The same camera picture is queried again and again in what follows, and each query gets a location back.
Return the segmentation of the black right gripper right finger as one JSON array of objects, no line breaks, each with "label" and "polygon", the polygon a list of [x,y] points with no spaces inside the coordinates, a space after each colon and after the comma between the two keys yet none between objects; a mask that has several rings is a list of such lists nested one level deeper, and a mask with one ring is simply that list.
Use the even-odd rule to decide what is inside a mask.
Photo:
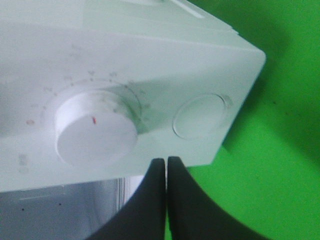
[{"label": "black right gripper right finger", "polygon": [[266,240],[217,205],[178,156],[167,161],[167,207],[173,240]]}]

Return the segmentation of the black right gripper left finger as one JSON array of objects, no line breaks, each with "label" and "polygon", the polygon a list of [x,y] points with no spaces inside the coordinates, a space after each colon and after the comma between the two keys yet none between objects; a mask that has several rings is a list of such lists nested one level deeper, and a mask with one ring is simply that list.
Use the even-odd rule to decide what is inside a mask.
[{"label": "black right gripper left finger", "polygon": [[125,205],[89,240],[163,240],[166,224],[166,168],[150,162],[140,185]]}]

